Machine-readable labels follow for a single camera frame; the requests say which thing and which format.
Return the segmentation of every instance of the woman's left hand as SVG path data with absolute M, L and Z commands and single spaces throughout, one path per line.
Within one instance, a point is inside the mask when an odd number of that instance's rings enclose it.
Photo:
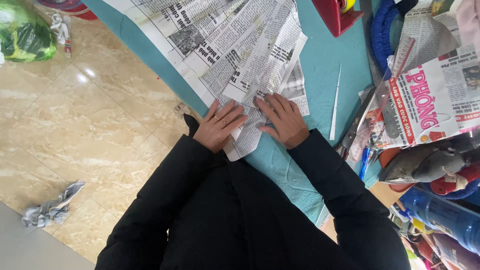
M 235 101 L 232 101 L 220 110 L 216 115 L 218 108 L 218 99 L 210 106 L 207 116 L 200 123 L 200 127 L 193 136 L 193 139 L 210 149 L 214 154 L 220 151 L 230 141 L 230 133 L 247 120 L 243 115 L 234 121 L 234 119 L 243 111 L 243 106 L 235 107 Z

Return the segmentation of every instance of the marble tile floor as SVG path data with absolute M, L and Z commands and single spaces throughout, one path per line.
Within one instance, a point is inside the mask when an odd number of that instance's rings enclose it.
M 188 128 L 173 112 L 178 97 L 100 20 L 72 17 L 72 50 L 0 67 L 0 200 L 22 213 L 85 180 L 67 219 L 44 230 L 95 263 Z

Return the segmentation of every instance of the red basket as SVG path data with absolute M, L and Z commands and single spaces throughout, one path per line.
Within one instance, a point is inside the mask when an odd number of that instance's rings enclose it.
M 69 9 L 69 10 L 61 10 L 62 13 L 69 14 L 80 19 L 93 21 L 98 19 L 98 17 L 85 5 L 81 4 L 80 6 Z

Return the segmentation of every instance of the person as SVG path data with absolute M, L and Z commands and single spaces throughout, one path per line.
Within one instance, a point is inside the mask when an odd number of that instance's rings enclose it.
M 282 190 L 221 149 L 247 116 L 232 102 L 183 135 L 114 227 L 96 269 L 410 269 L 389 210 L 299 108 L 278 94 L 257 99 L 282 143 L 335 218 L 338 244 Z

